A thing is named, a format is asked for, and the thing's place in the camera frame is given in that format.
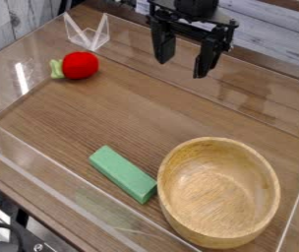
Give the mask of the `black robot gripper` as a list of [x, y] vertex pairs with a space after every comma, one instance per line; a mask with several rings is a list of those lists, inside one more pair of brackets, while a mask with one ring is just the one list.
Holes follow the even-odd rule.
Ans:
[[175, 56], [176, 32], [194, 40], [203, 39], [195, 58], [193, 77], [205, 78], [215, 68], [222, 51], [230, 51], [233, 48], [238, 21], [221, 12], [219, 0], [147, 1], [150, 3], [148, 23], [158, 62], [166, 64]]

